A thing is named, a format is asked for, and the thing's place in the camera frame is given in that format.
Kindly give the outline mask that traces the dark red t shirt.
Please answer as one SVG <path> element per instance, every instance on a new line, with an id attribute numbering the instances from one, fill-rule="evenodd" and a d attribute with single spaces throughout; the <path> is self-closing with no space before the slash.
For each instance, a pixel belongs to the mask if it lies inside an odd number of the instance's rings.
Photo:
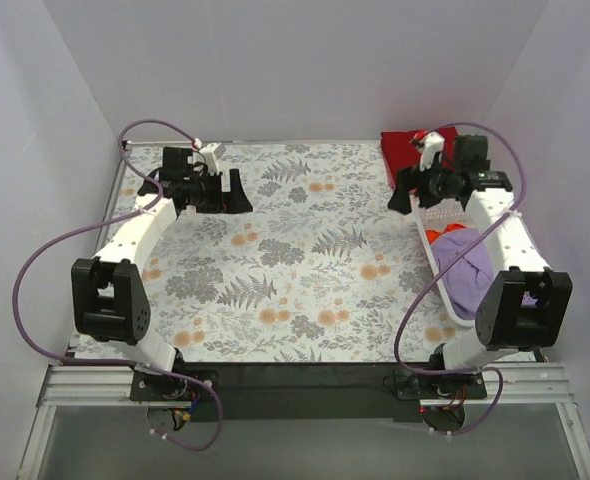
<path id="1" fill-rule="evenodd" d="M 380 146 L 387 170 L 388 182 L 392 189 L 396 186 L 396 173 L 398 170 L 420 163 L 420 153 L 412 144 L 412 139 L 417 133 L 426 132 L 427 130 L 424 129 L 381 133 Z M 453 143 L 458 136 L 458 131 L 455 127 L 442 127 L 437 132 L 445 140 L 441 164 L 449 167 L 449 161 L 453 157 Z"/>

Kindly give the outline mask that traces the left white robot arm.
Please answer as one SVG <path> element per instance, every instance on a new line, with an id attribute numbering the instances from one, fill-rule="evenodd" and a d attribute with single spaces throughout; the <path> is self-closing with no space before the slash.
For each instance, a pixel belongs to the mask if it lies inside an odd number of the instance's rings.
<path id="1" fill-rule="evenodd" d="M 219 167 L 223 151 L 220 143 L 164 147 L 160 167 L 142 181 L 132 217 L 92 258 L 78 259 L 71 268 L 76 330 L 155 373 L 153 387 L 168 400 L 186 392 L 188 377 L 174 366 L 177 350 L 152 330 L 142 274 L 156 244 L 184 211 L 252 212 L 239 171 Z"/>

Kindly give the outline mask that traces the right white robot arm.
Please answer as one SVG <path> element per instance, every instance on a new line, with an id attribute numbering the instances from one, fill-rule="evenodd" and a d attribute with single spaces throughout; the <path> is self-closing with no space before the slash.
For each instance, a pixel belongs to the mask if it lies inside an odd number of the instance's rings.
<path id="1" fill-rule="evenodd" d="M 429 389 L 446 398 L 461 389 L 464 375 L 518 351 L 553 346 L 573 284 L 569 274 L 552 269 L 534 245 L 518 210 L 525 194 L 514 190 L 506 173 L 492 170 L 486 137 L 456 137 L 450 165 L 442 161 L 446 141 L 437 131 L 419 131 L 411 143 L 420 159 L 396 172 L 389 209 L 409 215 L 414 207 L 429 209 L 455 200 L 479 231 L 424 289 L 430 291 L 478 245 L 485 246 L 494 274 L 473 327 L 442 345 L 434 363 L 412 370 L 428 376 Z"/>

